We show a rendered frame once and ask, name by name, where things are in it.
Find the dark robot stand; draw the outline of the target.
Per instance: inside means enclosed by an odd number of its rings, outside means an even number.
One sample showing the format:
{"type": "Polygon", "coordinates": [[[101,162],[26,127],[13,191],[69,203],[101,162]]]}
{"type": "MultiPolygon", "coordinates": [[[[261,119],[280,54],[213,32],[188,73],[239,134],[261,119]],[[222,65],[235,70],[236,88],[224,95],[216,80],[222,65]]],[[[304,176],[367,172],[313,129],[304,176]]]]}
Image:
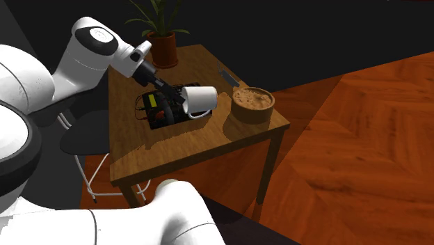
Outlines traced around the dark robot stand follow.
{"type": "Polygon", "coordinates": [[[227,245],[301,245],[201,194],[227,245]]]}

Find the wooden table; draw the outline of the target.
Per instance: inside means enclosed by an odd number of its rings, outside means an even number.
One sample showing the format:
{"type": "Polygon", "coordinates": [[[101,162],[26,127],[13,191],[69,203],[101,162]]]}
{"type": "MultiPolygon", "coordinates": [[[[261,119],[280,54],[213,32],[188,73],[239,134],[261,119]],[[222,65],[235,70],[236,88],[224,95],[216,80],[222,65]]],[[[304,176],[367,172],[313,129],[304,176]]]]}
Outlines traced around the wooden table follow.
{"type": "Polygon", "coordinates": [[[290,123],[277,110],[264,123],[249,125],[231,115],[232,87],[218,74],[218,59],[202,45],[177,48],[177,66],[159,70],[170,84],[197,81],[218,91],[218,106],[211,116],[161,129],[150,129],[135,117],[135,101],[147,89],[132,78],[108,69],[110,181],[119,187],[131,207],[139,205],[132,187],[146,180],[196,165],[200,162],[268,141],[252,219],[262,213],[284,133],[290,123]]]}

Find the grey knife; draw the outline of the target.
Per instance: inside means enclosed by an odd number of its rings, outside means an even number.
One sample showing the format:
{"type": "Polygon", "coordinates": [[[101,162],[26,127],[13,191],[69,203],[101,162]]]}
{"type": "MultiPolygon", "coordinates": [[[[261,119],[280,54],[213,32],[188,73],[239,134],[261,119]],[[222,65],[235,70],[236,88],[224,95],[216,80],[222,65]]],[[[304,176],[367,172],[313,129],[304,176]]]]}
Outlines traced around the grey knife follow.
{"type": "Polygon", "coordinates": [[[229,73],[227,72],[225,69],[222,69],[220,67],[220,62],[217,62],[217,68],[218,68],[218,73],[219,75],[224,78],[224,80],[226,80],[226,82],[231,86],[231,87],[239,87],[240,83],[229,73]]]}

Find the black chair with white legs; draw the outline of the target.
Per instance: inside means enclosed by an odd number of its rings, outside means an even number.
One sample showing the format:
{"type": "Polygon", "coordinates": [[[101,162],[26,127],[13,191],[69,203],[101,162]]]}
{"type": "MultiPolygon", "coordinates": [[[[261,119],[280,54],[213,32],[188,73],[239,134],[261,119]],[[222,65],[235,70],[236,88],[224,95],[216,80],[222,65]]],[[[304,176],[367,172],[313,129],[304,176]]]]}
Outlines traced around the black chair with white legs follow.
{"type": "Polygon", "coordinates": [[[74,98],[68,98],[47,106],[39,111],[30,113],[30,117],[39,127],[48,127],[55,121],[61,123],[66,132],[61,138],[60,148],[63,152],[72,155],[86,184],[88,193],[93,201],[97,202],[98,196],[115,196],[115,193],[95,193],[91,184],[98,174],[103,163],[110,154],[109,147],[109,112],[107,110],[92,111],[69,123],[63,115],[69,108],[74,98]],[[79,156],[103,155],[91,178],[87,178],[79,161],[79,156]]]}

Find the white mug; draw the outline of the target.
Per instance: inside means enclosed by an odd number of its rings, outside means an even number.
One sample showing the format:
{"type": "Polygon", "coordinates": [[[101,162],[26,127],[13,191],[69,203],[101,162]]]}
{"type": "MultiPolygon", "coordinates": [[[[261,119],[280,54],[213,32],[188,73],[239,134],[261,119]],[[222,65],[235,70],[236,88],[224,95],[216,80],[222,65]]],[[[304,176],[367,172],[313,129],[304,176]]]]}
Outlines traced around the white mug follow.
{"type": "Polygon", "coordinates": [[[207,116],[218,104],[218,93],[213,86],[185,86],[181,96],[184,113],[192,120],[207,116]]]}

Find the potted green plant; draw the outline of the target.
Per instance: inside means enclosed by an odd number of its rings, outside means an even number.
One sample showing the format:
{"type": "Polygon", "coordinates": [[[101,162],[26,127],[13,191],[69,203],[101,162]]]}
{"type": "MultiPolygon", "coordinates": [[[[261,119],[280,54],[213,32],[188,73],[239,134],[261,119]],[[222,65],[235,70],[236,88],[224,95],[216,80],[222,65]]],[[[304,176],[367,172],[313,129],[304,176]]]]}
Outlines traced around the potted green plant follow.
{"type": "Polygon", "coordinates": [[[165,19],[165,9],[168,0],[149,0],[153,11],[134,0],[128,0],[140,12],[135,18],[128,19],[124,24],[131,22],[143,22],[148,29],[142,31],[141,36],[151,42],[152,63],[158,69],[173,68],[178,64],[176,33],[190,32],[186,29],[173,29],[172,24],[179,12],[184,0],[175,0],[175,7],[168,22],[165,19]]]}

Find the brown round bowl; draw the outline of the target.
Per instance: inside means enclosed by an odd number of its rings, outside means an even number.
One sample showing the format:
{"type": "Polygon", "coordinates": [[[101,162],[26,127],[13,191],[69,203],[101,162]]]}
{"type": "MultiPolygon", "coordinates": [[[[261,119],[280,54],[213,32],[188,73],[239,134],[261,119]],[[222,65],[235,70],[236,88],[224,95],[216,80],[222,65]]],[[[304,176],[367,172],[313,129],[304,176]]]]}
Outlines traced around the brown round bowl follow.
{"type": "Polygon", "coordinates": [[[267,90],[256,87],[240,88],[233,92],[231,113],[247,124],[261,124],[271,119],[275,98],[267,90]]]}

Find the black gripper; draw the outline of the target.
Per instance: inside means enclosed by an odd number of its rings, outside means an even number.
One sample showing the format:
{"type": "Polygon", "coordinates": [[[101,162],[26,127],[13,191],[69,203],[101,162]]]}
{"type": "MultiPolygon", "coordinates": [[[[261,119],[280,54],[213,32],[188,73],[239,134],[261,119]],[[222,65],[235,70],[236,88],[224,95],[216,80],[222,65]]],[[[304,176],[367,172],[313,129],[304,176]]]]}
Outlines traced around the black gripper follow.
{"type": "Polygon", "coordinates": [[[156,68],[146,60],[143,60],[132,74],[133,79],[143,87],[148,84],[155,85],[168,99],[178,104],[183,104],[185,99],[177,90],[162,79],[157,79],[156,68]]]}

